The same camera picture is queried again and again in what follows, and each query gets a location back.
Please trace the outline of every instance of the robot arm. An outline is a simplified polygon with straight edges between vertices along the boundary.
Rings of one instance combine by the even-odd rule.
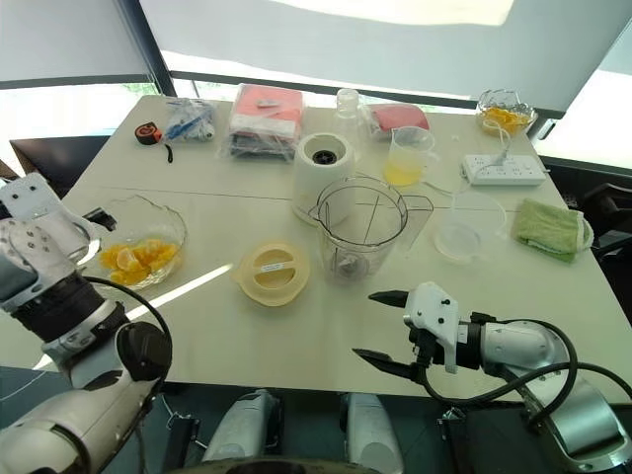
[[[409,339],[415,345],[417,361],[406,365],[381,353],[355,352],[380,370],[411,378],[427,389],[426,368],[431,362],[443,364],[450,373],[456,373],[457,366],[482,367],[485,373],[509,382],[535,369],[569,361],[560,338],[535,322],[503,324],[478,313],[470,322],[459,321],[458,303],[431,282],[420,284],[410,293],[387,291],[369,297],[404,308],[404,322],[411,329]],[[552,371],[517,388],[531,416],[560,393],[567,375],[567,369]],[[630,436],[600,392],[580,376],[562,405],[537,428],[567,471],[601,472],[632,460]]]
[[[0,431],[0,472],[99,472],[148,411],[171,339],[130,323],[77,273],[96,233],[40,175],[3,187],[0,201],[0,307],[42,339],[73,386]]]

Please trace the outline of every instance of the black cable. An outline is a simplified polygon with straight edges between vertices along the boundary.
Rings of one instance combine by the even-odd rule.
[[[156,308],[152,306],[152,304],[149,301],[147,301],[145,298],[140,296],[133,289],[129,289],[127,286],[114,283],[113,281],[109,281],[108,279],[99,278],[97,276],[84,276],[84,278],[91,283],[98,283],[98,284],[104,284],[105,286],[111,286],[112,288],[116,288],[117,290],[122,291],[123,293],[128,294],[129,296],[134,298],[136,301],[142,304],[145,308],[147,308],[149,312],[154,316],[154,318],[156,318],[156,321],[158,321],[158,324],[160,325],[160,329],[162,329],[162,332],[165,333],[165,337],[167,338],[167,341],[169,341],[170,345],[172,344],[171,332],[169,331],[167,322],[164,320],[162,315],[158,312]]]
[[[167,163],[174,162],[174,151],[171,149],[171,146],[165,143],[165,147],[167,147]]]
[[[510,320],[510,321],[504,321],[504,323],[513,323],[513,322],[518,322],[518,321],[527,321],[530,323],[539,324],[540,326],[544,326],[546,329],[548,329],[549,331],[557,335],[557,337],[562,340],[562,342],[564,343],[564,346],[566,347],[566,351],[569,354],[569,371],[566,376],[566,380],[564,381],[564,385],[562,385],[562,388],[560,389],[558,394],[555,396],[553,400],[551,400],[551,402],[548,405],[543,407],[542,410],[537,412],[535,415],[533,415],[533,417],[531,417],[527,421],[527,425],[530,428],[533,428],[537,426],[539,423],[542,423],[542,421],[546,417],[551,415],[551,413],[553,413],[555,410],[560,408],[562,404],[564,403],[564,401],[567,399],[567,397],[571,394],[571,391],[573,390],[573,387],[575,386],[575,381],[577,380],[579,361],[577,359],[577,351],[575,350],[575,346],[573,346],[573,343],[571,342],[569,337],[566,334],[564,334],[564,332],[557,326],[554,326],[553,324],[547,321],[538,321],[535,319]]]
[[[615,382],[617,385],[619,385],[623,389],[623,391],[626,393],[626,395],[630,398],[630,400],[632,400],[632,387],[620,376],[618,376],[616,373],[612,372],[611,370],[608,370],[607,368],[603,368],[599,365],[594,365],[592,363],[587,363],[587,362],[578,362],[577,367],[582,370],[588,370],[591,372],[600,373],[601,375],[605,375],[606,377],[611,379],[613,382]],[[431,397],[433,397],[435,400],[438,400],[439,402],[444,403],[445,405],[452,405],[454,407],[466,407],[469,405],[476,405],[479,403],[491,402],[499,397],[502,397],[503,395],[507,395],[508,393],[516,390],[517,388],[520,388],[521,386],[527,384],[531,380],[541,377],[542,375],[546,375],[547,373],[555,372],[558,370],[567,370],[569,368],[570,368],[569,362],[553,363],[551,365],[547,365],[546,367],[537,368],[531,371],[530,373],[528,373],[527,375],[523,375],[522,377],[516,378],[512,380],[511,382],[508,382],[507,384],[503,385],[500,388],[491,390],[489,392],[486,392],[486,393],[483,393],[481,395],[477,395],[471,398],[447,398],[447,397],[442,396],[441,394],[436,392],[431,386],[430,382],[428,381],[428,374],[425,369],[423,369],[420,373],[420,380],[421,380],[422,385],[428,392],[428,394]]]
[[[142,437],[142,431],[140,425],[136,426],[134,430],[136,438],[138,439],[138,474],[145,474],[147,460],[145,457],[145,441]]]
[[[171,332],[169,331],[169,326],[167,326],[167,322],[162,317],[162,315],[158,312],[158,310],[154,308],[153,305],[149,301],[147,301],[145,298],[140,296],[133,289],[129,289],[128,287],[123,286],[122,284],[114,283],[113,281],[109,281],[108,279],[99,278],[97,276],[84,276],[84,279],[86,281],[89,281],[90,283],[97,283],[97,284],[104,284],[105,286],[111,286],[112,288],[115,288],[119,291],[122,291],[125,294],[128,294],[129,296],[134,298],[136,301],[138,301],[140,304],[142,304],[145,308],[149,310],[149,312],[154,316],[154,318],[156,318],[156,321],[158,321],[158,324],[160,325],[160,329],[162,329],[162,332],[164,333],[165,338],[167,339],[167,342],[169,343],[169,348],[173,347]],[[167,372],[165,372],[158,379],[158,382],[153,386],[152,396],[156,396],[158,394],[158,392],[162,388],[162,385],[165,383],[166,378],[167,378]]]

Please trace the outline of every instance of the glass bowl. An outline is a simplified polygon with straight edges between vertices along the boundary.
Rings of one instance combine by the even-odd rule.
[[[178,212],[139,195],[111,200],[103,209],[117,228],[110,232],[95,225],[101,246],[85,275],[141,289],[163,281],[180,265],[187,228]]]
[[[476,120],[483,131],[491,135],[498,136],[500,131],[490,121],[497,123],[509,135],[514,135],[533,123],[535,110],[521,102],[516,91],[488,90],[478,100]]]

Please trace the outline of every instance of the orange segment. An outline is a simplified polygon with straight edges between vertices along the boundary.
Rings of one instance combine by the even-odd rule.
[[[498,107],[489,108],[483,113],[483,117],[485,120],[495,121],[509,133],[516,133],[529,122],[529,117],[524,114],[517,114]]]
[[[138,272],[143,269],[142,264],[138,262],[133,252],[129,250],[128,247],[125,247],[118,252],[117,267],[124,272]]]
[[[116,270],[117,267],[117,256],[119,255],[119,251],[122,250],[125,246],[121,244],[113,245],[112,247],[104,250],[99,259],[101,260],[101,265],[110,270]]]
[[[147,239],[133,247],[116,244],[103,251],[101,264],[113,270],[110,279],[116,283],[133,285],[146,279],[169,264],[178,253],[176,244],[160,239]]]

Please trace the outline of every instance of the plastic container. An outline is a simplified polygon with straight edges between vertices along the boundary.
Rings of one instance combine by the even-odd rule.
[[[424,128],[403,126],[393,130],[384,178],[394,186],[418,183],[440,161],[432,152],[434,147],[435,138]]]
[[[395,189],[369,177],[350,177],[332,183],[319,195],[310,215],[318,222],[321,257],[328,276],[359,281],[373,275],[393,244],[407,246],[433,211],[425,197],[415,197],[420,212],[409,213]],[[414,216],[414,223],[409,218]],[[405,232],[409,225],[412,234]]]
[[[241,84],[228,119],[228,155],[291,162],[303,115],[300,91]]]
[[[362,108],[368,134],[373,140],[390,140],[393,130],[403,126],[430,129],[424,112],[413,104],[373,104]]]
[[[470,263],[504,237],[506,221],[505,210],[495,199],[469,191],[456,194],[434,244],[451,260]]]
[[[187,227],[178,212],[138,195],[111,200],[103,209],[117,228],[95,226],[101,250],[86,264],[86,275],[138,290],[163,281],[180,265]]]
[[[481,94],[476,106],[476,120],[483,131],[499,135],[497,123],[509,135],[514,135],[535,120],[535,110],[529,104],[520,101],[516,91],[507,89],[488,90]]]
[[[357,152],[360,149],[359,94],[355,89],[341,89],[336,95],[334,133],[344,137]]]

